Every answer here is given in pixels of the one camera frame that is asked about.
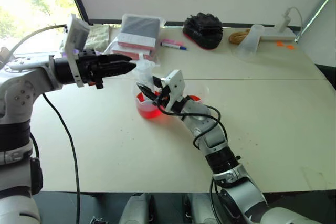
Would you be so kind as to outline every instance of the orange sticker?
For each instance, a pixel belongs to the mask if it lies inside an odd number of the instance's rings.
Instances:
[[[295,47],[293,45],[288,45],[286,46],[288,49],[292,50],[292,49],[295,49]]]

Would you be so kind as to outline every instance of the wire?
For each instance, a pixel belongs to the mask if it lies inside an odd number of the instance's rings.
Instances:
[[[206,133],[210,132],[211,130],[213,130],[218,124],[221,126],[223,132],[224,132],[224,135],[225,135],[225,138],[227,139],[227,133],[226,133],[226,130],[225,130],[225,127],[224,125],[221,123],[221,114],[220,112],[212,107],[212,106],[207,106],[209,109],[212,109],[214,111],[216,111],[216,113],[218,114],[218,118],[215,118],[214,116],[211,116],[211,115],[208,115],[208,114],[204,114],[204,113],[170,113],[170,112],[167,112],[167,111],[164,111],[162,108],[161,108],[161,100],[162,100],[162,93],[159,95],[158,99],[157,99],[157,107],[158,109],[163,113],[163,114],[166,114],[166,115],[172,115],[172,116],[203,116],[205,118],[210,118],[212,120],[215,121],[215,123],[210,127],[208,128],[206,131],[202,132],[201,134],[199,134],[193,141],[193,145],[195,148],[199,149],[199,146],[197,146],[196,144],[196,141],[201,137],[201,136],[204,136]]]
[[[62,28],[65,27],[65,24],[63,25],[56,25],[56,26],[47,26],[45,28],[42,28],[40,30],[36,30],[34,32],[32,32],[31,34],[27,35],[26,37],[24,37],[22,40],[19,41],[19,43],[17,43],[10,51],[9,51],[9,55],[12,55],[15,50],[22,45],[23,42],[25,42],[27,39],[31,38],[32,36],[42,33],[43,31],[47,31],[47,30],[51,30],[51,29],[56,29],[56,28]]]
[[[210,189],[209,189],[211,208],[212,208],[212,211],[214,212],[214,215],[215,215],[215,218],[216,218],[216,221],[218,222],[218,224],[222,224],[221,220],[218,217],[218,213],[217,213],[215,205],[214,205],[214,199],[213,199],[213,195],[212,195],[213,186],[214,186],[214,178],[211,179]]]
[[[299,16],[300,16],[300,20],[301,20],[300,33],[299,33],[299,35],[298,35],[298,36],[296,37],[296,39],[295,39],[295,41],[298,41],[298,39],[301,37],[301,34],[302,34],[302,29],[303,29],[303,19],[302,19],[302,15],[301,15],[299,9],[298,9],[297,7],[295,7],[295,6],[291,6],[291,7],[289,7],[289,8],[287,9],[286,13],[289,14],[290,10],[292,10],[292,9],[295,9],[295,10],[298,12],[298,14],[299,14]]]
[[[70,145],[72,149],[72,154],[73,154],[73,162],[75,164],[75,176],[76,176],[76,194],[77,194],[77,211],[76,211],[76,224],[79,224],[79,218],[80,218],[80,189],[79,189],[79,176],[78,176],[78,165],[77,165],[77,157],[76,157],[76,151],[75,151],[75,146],[73,144],[72,136],[68,130],[68,127],[66,126],[61,114],[58,112],[58,110],[55,108],[55,106],[49,101],[47,96],[45,94],[42,94],[43,98],[46,100],[46,102],[52,107],[52,109],[56,112],[58,115],[65,131],[67,132],[70,140]]]
[[[35,140],[35,138],[34,138],[34,136],[33,136],[32,133],[30,133],[30,138],[33,141],[36,157],[40,158],[40,151],[38,150],[38,146],[37,146],[36,140]]]

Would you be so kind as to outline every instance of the pen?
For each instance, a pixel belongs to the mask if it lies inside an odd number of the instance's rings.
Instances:
[[[171,47],[171,48],[176,48],[176,49],[179,49],[179,50],[187,50],[186,47],[182,47],[182,46],[179,46],[179,45],[173,45],[173,44],[169,44],[169,43],[164,43],[164,42],[161,42],[160,45],[162,47]]]

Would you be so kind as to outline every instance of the white table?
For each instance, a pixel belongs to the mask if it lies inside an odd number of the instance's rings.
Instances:
[[[196,79],[187,84],[209,87],[207,103],[221,111],[230,147],[262,191],[336,188],[335,90],[300,49],[275,46],[274,54],[280,57],[280,50],[285,51],[286,61],[269,52],[274,61],[268,65],[243,68],[230,50],[223,55],[219,49],[215,53],[186,45],[198,52],[198,60],[178,61],[175,53],[191,56],[165,48],[162,69],[156,72],[181,69],[186,79]],[[262,50],[271,47],[270,42],[260,44]],[[210,55],[216,57],[213,62]],[[296,65],[292,69],[286,67],[290,59]],[[210,71],[210,66],[226,70]],[[133,78],[107,78],[102,90],[72,84],[47,94],[72,133],[81,191],[208,191],[212,172],[193,147],[191,133],[177,118],[139,116],[131,93]],[[43,190],[75,191],[68,137],[43,98],[37,99],[31,122],[40,148]]]

